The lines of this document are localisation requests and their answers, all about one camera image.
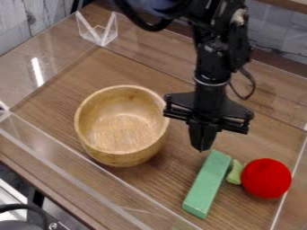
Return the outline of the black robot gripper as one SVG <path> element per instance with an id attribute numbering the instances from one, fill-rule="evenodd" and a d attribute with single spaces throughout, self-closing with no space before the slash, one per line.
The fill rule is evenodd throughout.
<path id="1" fill-rule="evenodd" d="M 208 84 L 195 81 L 192 92 L 164 95 L 163 115 L 185 122 L 191 145 L 199 152 L 211 148 L 220 131 L 240 134 L 249 131 L 253 112 L 228 97 L 225 88 L 229 82 Z"/>

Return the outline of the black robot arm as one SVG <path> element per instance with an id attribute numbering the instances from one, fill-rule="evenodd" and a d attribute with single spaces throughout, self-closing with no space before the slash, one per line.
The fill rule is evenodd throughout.
<path id="1" fill-rule="evenodd" d="M 192 147 L 207 151 L 220 131 L 245 134 L 253 112 L 227 95 L 231 74 L 251 60 L 244 0 L 155 0 L 155 13 L 184 18 L 196 52 L 195 90 L 164 95 L 163 115 L 188 125 Z"/>

